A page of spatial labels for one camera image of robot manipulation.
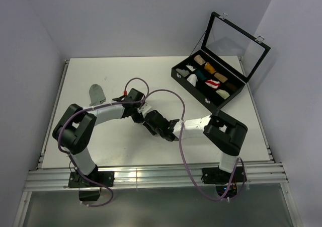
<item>metal clasp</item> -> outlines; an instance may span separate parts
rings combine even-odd
[[[255,41],[258,42],[259,44],[261,44],[262,41],[264,41],[264,40],[265,40],[265,38],[262,36],[258,36],[258,38],[255,39]]]
[[[219,16],[219,18],[222,19],[222,20],[225,20],[226,17],[228,17],[228,15],[225,12],[222,13],[221,16]]]

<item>gray wall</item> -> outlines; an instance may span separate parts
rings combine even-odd
[[[321,12],[322,0],[272,0],[256,33],[273,49],[251,82],[305,226],[322,225]]]
[[[65,57],[189,55],[212,11],[255,32],[271,0],[30,0]]]
[[[39,158],[63,61],[27,0],[0,0],[0,219],[11,226]]]

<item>white table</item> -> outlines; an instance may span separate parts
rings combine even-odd
[[[170,89],[178,93],[186,103],[185,119],[209,115],[209,111],[171,78],[171,68],[185,56],[180,57],[123,57],[123,58],[73,58],[70,60],[63,82],[56,112],[46,143],[42,168],[66,168],[69,159],[59,152],[57,142],[51,137],[55,125],[70,104],[90,104],[89,88],[92,84],[102,87],[107,102],[123,94],[124,86],[133,77],[145,79],[150,90]],[[236,56],[223,57],[237,70],[242,71]],[[145,85],[133,81],[128,88],[146,92]],[[155,93],[148,103],[167,119],[180,118],[181,102],[169,93]],[[240,156],[246,162],[269,161],[269,154],[247,87],[230,101],[224,112],[248,127]],[[181,164],[178,142],[152,136],[144,126],[135,124],[131,118],[112,120],[95,127],[89,151],[98,166],[146,166]],[[219,149],[205,138],[183,140],[188,163],[218,163]]]

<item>glass panel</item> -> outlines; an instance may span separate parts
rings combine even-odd
[[[213,186],[204,189],[215,196]],[[280,184],[268,184],[251,185],[249,191],[242,192],[231,203],[211,202],[191,187],[117,190],[110,204],[97,208],[80,205],[77,191],[34,192],[24,226],[271,227],[292,224]]]
[[[214,20],[206,47],[217,56],[241,57],[246,76],[265,51],[256,42],[218,18]]]

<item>black box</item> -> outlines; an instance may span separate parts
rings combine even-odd
[[[252,36],[227,20],[226,16],[225,13],[219,15],[213,12],[204,33],[201,49],[171,70],[171,77],[211,112],[221,109],[242,91],[271,49],[262,42],[262,36]],[[195,61],[197,55],[206,63]],[[236,70],[220,58],[221,56],[237,56],[243,62],[245,74]],[[191,84],[188,78],[197,79],[196,85]]]

